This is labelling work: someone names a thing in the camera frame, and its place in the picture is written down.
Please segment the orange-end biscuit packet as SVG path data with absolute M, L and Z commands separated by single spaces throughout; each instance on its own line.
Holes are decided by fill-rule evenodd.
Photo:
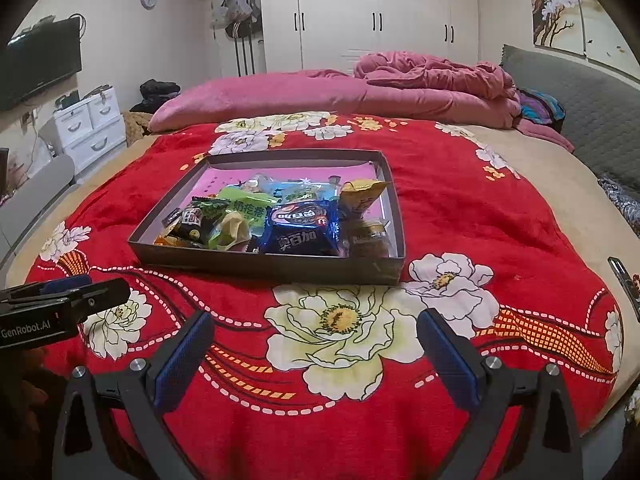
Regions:
M 193 240 L 186 240 L 183 237 L 175 236 L 174 233 L 160 234 L 155 237 L 155 246 L 179 247 L 179 248 L 202 248 L 201 244 Z

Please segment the green pea snack packet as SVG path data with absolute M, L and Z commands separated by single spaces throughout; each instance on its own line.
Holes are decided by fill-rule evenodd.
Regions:
M 180 212 L 178 222 L 170 234 L 180 240 L 206 246 L 229 205 L 230 200 L 225 198 L 194 196 Z

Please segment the green milk candy packet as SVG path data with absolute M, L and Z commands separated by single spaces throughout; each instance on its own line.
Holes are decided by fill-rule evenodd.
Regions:
M 207 247 L 213 250 L 228 250 L 249 242 L 253 236 L 260 237 L 268 209 L 278 203 L 271 195 L 236 186 L 222 188 L 216 198 L 226 200 L 228 205 L 209 235 Z

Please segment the small clear cake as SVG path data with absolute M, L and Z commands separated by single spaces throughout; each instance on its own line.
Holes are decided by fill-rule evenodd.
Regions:
M 380 220 L 357 219 L 344 226 L 344 241 L 349 257 L 387 258 L 390 239 Z

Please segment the blue Oreo-style cookie packet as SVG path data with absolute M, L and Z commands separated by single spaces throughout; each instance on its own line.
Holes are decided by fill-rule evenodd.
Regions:
M 336 200 L 304 200 L 272 207 L 258 248 L 262 254 L 337 256 L 340 219 Z

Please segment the yellow wafer packet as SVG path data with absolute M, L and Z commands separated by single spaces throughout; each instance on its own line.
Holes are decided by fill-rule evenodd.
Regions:
M 388 183 L 378 179 L 346 182 L 338 193 L 338 209 L 346 219 L 361 218 L 386 190 Z

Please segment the Snickers bar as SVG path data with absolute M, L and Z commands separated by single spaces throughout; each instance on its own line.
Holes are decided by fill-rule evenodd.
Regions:
M 167 228 L 174 222 L 180 219 L 182 210 L 177 207 L 173 211 L 171 211 L 165 218 L 162 220 L 162 225 L 164 228 Z

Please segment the clear green-label pastry packet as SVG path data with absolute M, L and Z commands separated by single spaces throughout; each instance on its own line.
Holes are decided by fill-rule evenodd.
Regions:
M 307 200 L 335 200 L 341 178 L 329 177 L 327 181 L 316 182 L 310 179 L 278 181 L 265 178 L 259 189 L 274 197 L 278 204 L 306 202 Z

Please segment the dark cardboard box tray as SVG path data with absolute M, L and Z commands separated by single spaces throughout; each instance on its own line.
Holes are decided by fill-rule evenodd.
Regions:
M 208 168 L 255 169 L 354 166 L 372 162 L 376 178 L 388 183 L 367 215 L 382 219 L 390 237 L 387 258 L 256 254 L 216 252 L 201 248 L 155 246 L 162 220 L 177 207 L 186 206 L 190 189 Z M 288 148 L 262 152 L 209 155 L 190 169 L 149 211 L 128 238 L 138 260 L 146 266 L 202 271 L 209 274 L 268 278 L 282 283 L 395 285 L 406 258 L 406 243 L 394 178 L 386 157 L 379 151 Z

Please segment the patterned grey cloth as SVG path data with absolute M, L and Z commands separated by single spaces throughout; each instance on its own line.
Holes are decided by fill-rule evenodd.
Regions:
M 640 205 L 638 200 L 632 198 L 623 185 L 616 182 L 606 174 L 598 177 L 598 183 L 608 199 L 624 217 L 634 234 L 640 236 Z

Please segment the black clothes pile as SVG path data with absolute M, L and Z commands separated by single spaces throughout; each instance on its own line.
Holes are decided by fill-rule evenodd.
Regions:
M 139 87 L 142 100 L 130 108 L 133 113 L 154 114 L 163 104 L 180 94 L 175 82 L 149 79 Z

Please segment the colourful folded cloth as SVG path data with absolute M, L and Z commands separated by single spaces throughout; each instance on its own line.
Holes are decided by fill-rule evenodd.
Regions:
M 566 110 L 554 96 L 538 90 L 518 88 L 518 98 L 523 118 L 556 132 L 562 131 Z

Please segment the pink quilt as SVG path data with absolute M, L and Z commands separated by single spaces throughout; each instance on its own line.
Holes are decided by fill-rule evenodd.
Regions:
M 465 65 L 408 51 L 367 54 L 351 74 L 298 70 L 212 79 L 163 104 L 149 128 L 160 133 L 206 122 L 320 110 L 516 129 L 574 150 L 558 130 L 525 117 L 516 84 L 500 66 Z

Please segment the white wardrobe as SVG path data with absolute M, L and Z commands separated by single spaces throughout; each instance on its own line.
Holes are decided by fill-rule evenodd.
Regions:
M 386 51 L 478 60 L 478 0 L 242 1 L 260 11 L 270 72 L 349 72 L 363 55 Z M 214 0 L 213 9 L 223 2 Z

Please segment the floral wall painting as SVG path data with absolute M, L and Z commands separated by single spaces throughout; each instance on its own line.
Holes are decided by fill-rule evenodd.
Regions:
M 536 47 L 576 54 L 631 78 L 639 63 L 598 0 L 530 0 Z

